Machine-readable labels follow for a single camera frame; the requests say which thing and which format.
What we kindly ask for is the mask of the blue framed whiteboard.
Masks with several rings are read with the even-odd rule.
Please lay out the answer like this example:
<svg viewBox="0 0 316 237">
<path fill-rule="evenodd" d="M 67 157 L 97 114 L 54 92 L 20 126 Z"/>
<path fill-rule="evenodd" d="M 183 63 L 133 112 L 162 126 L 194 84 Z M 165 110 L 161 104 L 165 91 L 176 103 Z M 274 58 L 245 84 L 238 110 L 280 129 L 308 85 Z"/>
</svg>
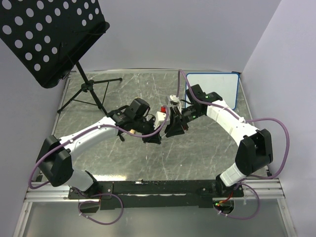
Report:
<svg viewBox="0 0 316 237">
<path fill-rule="evenodd" d="M 199 84 L 206 94 L 216 92 L 230 108 L 236 108 L 239 85 L 238 73 L 188 73 L 187 79 L 191 86 Z"/>
</svg>

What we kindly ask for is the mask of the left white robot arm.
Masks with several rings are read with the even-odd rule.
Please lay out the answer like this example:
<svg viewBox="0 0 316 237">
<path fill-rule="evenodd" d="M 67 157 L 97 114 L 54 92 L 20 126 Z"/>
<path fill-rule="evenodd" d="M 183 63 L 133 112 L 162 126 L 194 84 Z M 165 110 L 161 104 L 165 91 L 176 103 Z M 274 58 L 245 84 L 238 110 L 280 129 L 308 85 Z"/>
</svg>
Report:
<svg viewBox="0 0 316 237">
<path fill-rule="evenodd" d="M 121 137 L 122 133 L 140 137 L 145 143 L 160 144 L 159 132 L 168 120 L 168 111 L 164 107 L 163 112 L 147 119 L 149 110 L 146 101 L 136 98 L 79 132 L 61 138 L 51 135 L 42 145 L 36 166 L 52 186 L 66 184 L 85 198 L 93 198 L 100 191 L 98 181 L 90 172 L 73 168 L 73 159 L 104 140 Z"/>
</svg>

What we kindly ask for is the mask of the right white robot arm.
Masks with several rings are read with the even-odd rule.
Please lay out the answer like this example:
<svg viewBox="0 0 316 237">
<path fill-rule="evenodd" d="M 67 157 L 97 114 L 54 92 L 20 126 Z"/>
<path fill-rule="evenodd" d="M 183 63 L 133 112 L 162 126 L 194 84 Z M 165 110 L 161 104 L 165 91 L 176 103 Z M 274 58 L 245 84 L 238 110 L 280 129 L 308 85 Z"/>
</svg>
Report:
<svg viewBox="0 0 316 237">
<path fill-rule="evenodd" d="M 228 196 L 237 182 L 250 176 L 273 161 L 272 137 L 268 130 L 259 130 L 235 113 L 216 92 L 205 93 L 196 84 L 187 89 L 190 106 L 181 107 L 181 100 L 175 95 L 166 97 L 169 107 L 169 124 L 165 129 L 167 137 L 182 135 L 188 130 L 188 123 L 201 116 L 217 122 L 238 146 L 234 163 L 216 176 L 215 190 L 222 197 Z"/>
</svg>

